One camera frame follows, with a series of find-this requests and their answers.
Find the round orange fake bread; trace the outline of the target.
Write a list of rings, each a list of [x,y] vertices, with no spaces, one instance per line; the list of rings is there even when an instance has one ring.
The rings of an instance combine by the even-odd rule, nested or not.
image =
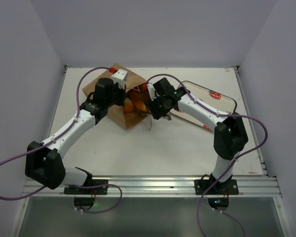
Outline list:
[[[130,98],[126,98],[124,101],[123,112],[124,113],[132,113],[135,111],[135,105]]]

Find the brown paper bag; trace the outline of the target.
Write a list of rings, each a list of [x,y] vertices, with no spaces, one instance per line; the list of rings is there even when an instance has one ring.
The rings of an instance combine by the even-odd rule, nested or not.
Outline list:
[[[93,68],[82,78],[96,70],[104,72],[82,89],[86,100],[79,109],[93,115],[96,123],[108,117],[126,130],[143,122],[150,114],[144,104],[148,99],[143,91],[146,80],[119,64]]]

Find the metal tongs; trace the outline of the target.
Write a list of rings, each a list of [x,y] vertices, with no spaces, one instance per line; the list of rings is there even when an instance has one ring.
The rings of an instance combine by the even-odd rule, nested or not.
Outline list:
[[[167,113],[165,116],[162,117],[163,119],[166,119],[168,121],[171,121],[172,120],[172,116],[171,116],[171,113]]]

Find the long orange fake baguette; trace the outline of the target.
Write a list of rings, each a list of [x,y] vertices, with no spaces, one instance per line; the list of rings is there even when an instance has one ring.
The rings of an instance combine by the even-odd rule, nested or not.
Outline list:
[[[138,93],[133,93],[131,96],[131,100],[134,103],[135,107],[143,113],[150,113],[147,109],[146,105],[144,104],[143,100],[139,97]]]

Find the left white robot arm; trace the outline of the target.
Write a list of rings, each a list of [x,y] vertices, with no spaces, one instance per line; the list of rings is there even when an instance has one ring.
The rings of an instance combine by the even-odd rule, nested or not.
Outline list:
[[[67,168],[63,158],[75,142],[97,125],[113,105],[123,106],[126,98],[125,79],[101,78],[94,92],[82,103],[77,113],[52,136],[27,148],[25,175],[45,187],[74,186],[80,193],[92,190],[92,175],[81,168]]]

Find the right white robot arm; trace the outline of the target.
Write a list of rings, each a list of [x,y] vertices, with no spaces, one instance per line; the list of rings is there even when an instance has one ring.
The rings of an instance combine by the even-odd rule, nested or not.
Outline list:
[[[248,143],[244,123],[238,114],[215,109],[195,97],[184,85],[175,89],[166,78],[147,83],[144,90],[149,99],[145,102],[154,119],[167,116],[172,110],[186,113],[206,125],[214,134],[214,150],[218,155],[210,181],[212,192],[221,194],[232,177],[232,161]]]

